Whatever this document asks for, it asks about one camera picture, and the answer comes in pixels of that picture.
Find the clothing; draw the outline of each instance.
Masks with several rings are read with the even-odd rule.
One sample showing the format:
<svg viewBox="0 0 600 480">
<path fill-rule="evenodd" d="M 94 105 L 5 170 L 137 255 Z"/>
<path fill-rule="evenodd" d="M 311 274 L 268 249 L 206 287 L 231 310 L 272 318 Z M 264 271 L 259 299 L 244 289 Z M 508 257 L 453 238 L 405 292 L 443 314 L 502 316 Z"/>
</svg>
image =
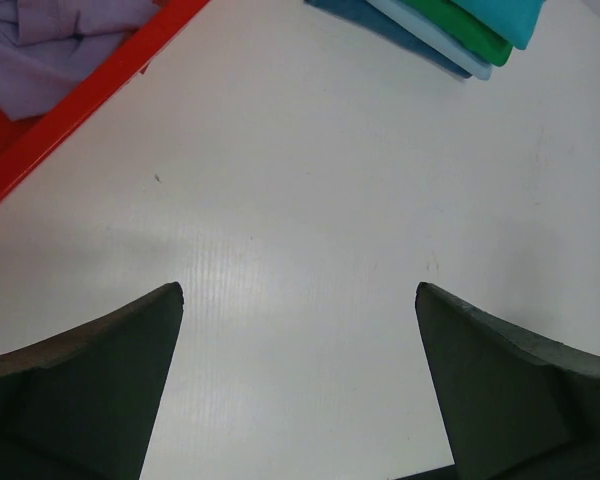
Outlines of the clothing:
<svg viewBox="0 0 600 480">
<path fill-rule="evenodd" d="M 507 63 L 513 45 L 451 0 L 401 0 L 438 25 L 466 49 L 497 67 Z"/>
<path fill-rule="evenodd" d="M 305 0 L 325 12 L 348 20 L 361 27 L 371 30 L 379 36 L 395 43 L 399 47 L 415 52 L 442 68 L 463 78 L 471 77 L 444 55 L 416 38 L 400 25 L 369 5 L 365 0 Z"/>
<path fill-rule="evenodd" d="M 452 1 L 520 50 L 529 45 L 544 3 L 544 0 Z"/>
<path fill-rule="evenodd" d="M 468 51 L 440 27 L 431 23 L 417 10 L 402 3 L 401 0 L 367 0 L 367 3 L 373 5 L 420 40 L 431 45 L 453 63 L 475 75 L 476 78 L 489 80 L 491 77 L 493 67 L 490 63 Z"/>
<path fill-rule="evenodd" d="M 0 0 L 0 109 L 47 113 L 160 10 L 151 0 Z"/>
</svg>

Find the white table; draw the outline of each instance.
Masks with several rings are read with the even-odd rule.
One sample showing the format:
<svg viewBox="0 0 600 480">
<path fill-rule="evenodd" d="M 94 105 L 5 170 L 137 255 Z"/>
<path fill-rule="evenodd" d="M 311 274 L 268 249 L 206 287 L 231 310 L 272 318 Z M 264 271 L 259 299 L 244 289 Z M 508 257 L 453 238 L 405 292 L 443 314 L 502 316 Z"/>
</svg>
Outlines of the white table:
<svg viewBox="0 0 600 480">
<path fill-rule="evenodd" d="M 213 0 L 0 207 L 0 353 L 182 282 L 144 479 L 451 462 L 421 280 L 600 354 L 600 20 L 465 83 L 299 0 Z"/>
</svg>

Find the blue fabric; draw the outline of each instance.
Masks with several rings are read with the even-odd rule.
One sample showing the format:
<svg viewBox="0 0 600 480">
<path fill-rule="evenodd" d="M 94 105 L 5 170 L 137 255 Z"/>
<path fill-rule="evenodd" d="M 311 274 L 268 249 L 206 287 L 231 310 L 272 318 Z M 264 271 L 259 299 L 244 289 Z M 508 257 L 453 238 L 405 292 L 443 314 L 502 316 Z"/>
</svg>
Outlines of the blue fabric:
<svg viewBox="0 0 600 480">
<path fill-rule="evenodd" d="M 47 113 L 159 11 L 152 0 L 0 0 L 0 109 Z"/>
<path fill-rule="evenodd" d="M 420 12 L 400 0 L 367 0 L 379 11 L 391 18 L 405 30 L 435 48 L 460 68 L 480 80 L 489 80 L 493 66 L 470 52 L 455 38 L 434 25 Z"/>
<path fill-rule="evenodd" d="M 471 77 L 471 74 L 466 70 L 413 36 L 365 0 L 306 0 L 306 2 L 332 15 L 371 30 L 399 47 L 415 52 L 456 75 L 463 78 Z"/>
<path fill-rule="evenodd" d="M 544 0 L 451 1 L 520 50 L 529 45 L 544 4 Z"/>
</svg>

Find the red tray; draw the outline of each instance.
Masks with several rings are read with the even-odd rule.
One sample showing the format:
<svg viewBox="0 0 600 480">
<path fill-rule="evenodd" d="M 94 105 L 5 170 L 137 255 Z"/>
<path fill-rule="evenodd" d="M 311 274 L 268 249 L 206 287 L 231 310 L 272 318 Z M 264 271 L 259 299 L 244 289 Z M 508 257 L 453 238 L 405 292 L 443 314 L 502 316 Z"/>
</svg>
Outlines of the red tray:
<svg viewBox="0 0 600 480">
<path fill-rule="evenodd" d="M 209 0 L 171 0 L 48 114 L 10 122 L 0 111 L 0 202 L 182 30 Z"/>
</svg>

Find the purple cloth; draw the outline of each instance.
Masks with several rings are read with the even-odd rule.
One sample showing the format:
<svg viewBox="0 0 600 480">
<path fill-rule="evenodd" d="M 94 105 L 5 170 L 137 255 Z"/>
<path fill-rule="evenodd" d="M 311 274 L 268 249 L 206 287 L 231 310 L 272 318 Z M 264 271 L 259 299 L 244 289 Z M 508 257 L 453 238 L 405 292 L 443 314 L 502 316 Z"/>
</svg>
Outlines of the purple cloth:
<svg viewBox="0 0 600 480">
<path fill-rule="evenodd" d="M 152 0 L 0 0 L 0 109 L 47 113 L 160 10 Z"/>
</svg>

